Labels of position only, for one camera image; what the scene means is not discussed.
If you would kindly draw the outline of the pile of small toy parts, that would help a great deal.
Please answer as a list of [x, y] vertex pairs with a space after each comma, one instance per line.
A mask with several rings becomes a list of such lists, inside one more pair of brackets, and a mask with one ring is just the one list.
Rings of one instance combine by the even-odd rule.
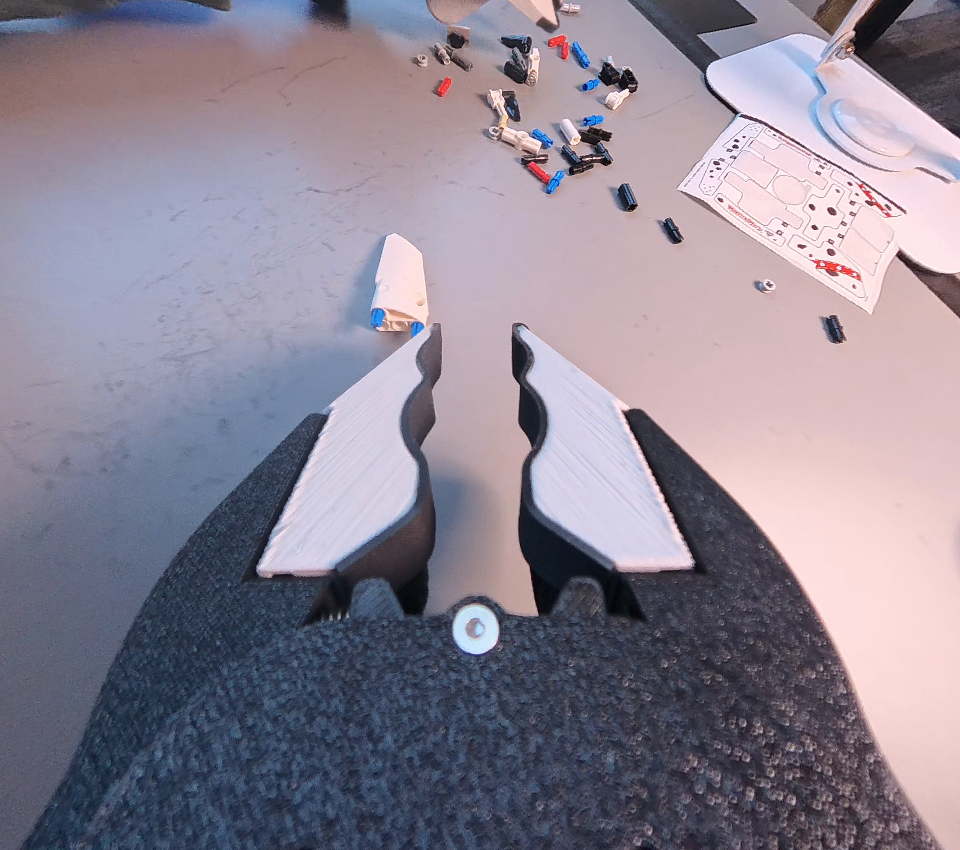
[[[433, 54], [439, 64], [455, 64], [469, 72], [473, 63], [464, 55], [464, 48], [471, 39], [471, 31], [459, 25], [447, 25], [444, 41], [433, 45]], [[509, 50], [509, 56], [503, 64], [503, 76], [516, 87], [534, 88], [538, 86], [542, 69], [541, 50], [535, 45], [531, 35], [508, 34], [500, 38], [500, 43]], [[584, 48], [577, 41], [569, 41], [561, 33], [546, 41], [546, 46], [558, 50], [559, 58], [567, 60], [572, 54], [579, 66], [589, 70], [592, 63]], [[611, 56], [604, 58], [596, 76], [591, 76], [580, 85], [583, 93], [607, 89], [602, 100], [609, 112], [616, 111], [639, 89], [637, 72], [629, 66], [618, 67]], [[614, 161], [608, 148], [613, 133], [603, 124], [605, 113], [588, 114], [575, 122], [563, 118], [558, 124], [559, 153], [566, 162], [566, 169], [550, 173], [547, 169], [549, 155], [557, 141], [539, 128], [531, 130], [520, 126], [522, 112], [518, 91], [512, 86], [491, 88], [486, 91], [486, 102], [492, 110], [495, 123], [486, 130], [486, 135], [513, 148], [520, 155], [522, 165], [543, 185], [547, 195], [556, 192], [566, 176], [576, 176], [588, 172], [594, 167], [607, 167]], [[580, 145], [588, 147], [583, 152], [577, 150]]]

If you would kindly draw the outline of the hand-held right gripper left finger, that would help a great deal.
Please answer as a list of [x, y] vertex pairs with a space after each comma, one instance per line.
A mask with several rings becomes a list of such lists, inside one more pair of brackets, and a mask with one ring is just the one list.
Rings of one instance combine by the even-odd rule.
[[422, 447], [441, 363], [441, 328], [431, 324], [325, 409], [259, 577], [414, 577], [426, 568], [436, 521]]

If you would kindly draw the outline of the grey desk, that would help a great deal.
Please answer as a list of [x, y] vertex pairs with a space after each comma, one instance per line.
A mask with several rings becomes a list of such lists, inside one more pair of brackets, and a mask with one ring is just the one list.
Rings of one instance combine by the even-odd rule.
[[485, 134], [498, 38], [530, 30], [502, 1], [470, 21], [468, 73], [414, 64], [444, 33], [424, 0], [5, 28], [3, 848], [189, 535], [402, 343], [368, 325], [391, 232], [422, 251], [442, 324], [428, 611], [471, 595], [535, 611], [523, 321], [749, 511], [918, 813], [958, 846], [958, 319], [900, 260], [867, 315], [677, 192], [729, 112], [625, 0], [574, 1], [571, 35], [642, 83], [606, 121], [613, 164], [553, 196]]

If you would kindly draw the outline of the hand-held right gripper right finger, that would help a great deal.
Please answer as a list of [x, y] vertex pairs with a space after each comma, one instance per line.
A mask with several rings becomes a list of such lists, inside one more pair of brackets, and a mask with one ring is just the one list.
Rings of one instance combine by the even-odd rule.
[[628, 407], [524, 324], [512, 328], [519, 423], [532, 449], [519, 540], [534, 573], [694, 567], [627, 420]]

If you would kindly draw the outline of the white toy panel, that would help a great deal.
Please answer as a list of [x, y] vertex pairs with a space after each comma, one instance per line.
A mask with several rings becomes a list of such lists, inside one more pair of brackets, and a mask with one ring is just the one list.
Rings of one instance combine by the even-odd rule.
[[380, 331], [409, 331], [410, 323], [428, 320], [426, 275], [421, 252], [401, 235], [386, 237], [370, 310], [382, 308], [386, 319]]

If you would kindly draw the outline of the white book stand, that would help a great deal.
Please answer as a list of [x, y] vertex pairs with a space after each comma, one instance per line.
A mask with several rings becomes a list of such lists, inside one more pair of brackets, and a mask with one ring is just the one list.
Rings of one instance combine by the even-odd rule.
[[879, 186], [906, 211], [898, 242], [916, 264], [959, 269], [958, 138], [855, 57], [880, 0], [856, 0], [829, 41], [798, 33], [719, 59], [705, 78], [759, 118]]

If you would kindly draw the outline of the white sticker sheet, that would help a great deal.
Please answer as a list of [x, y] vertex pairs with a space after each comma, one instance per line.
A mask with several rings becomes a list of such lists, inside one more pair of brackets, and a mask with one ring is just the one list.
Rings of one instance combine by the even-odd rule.
[[737, 116], [678, 189], [868, 313], [905, 210], [769, 124]]

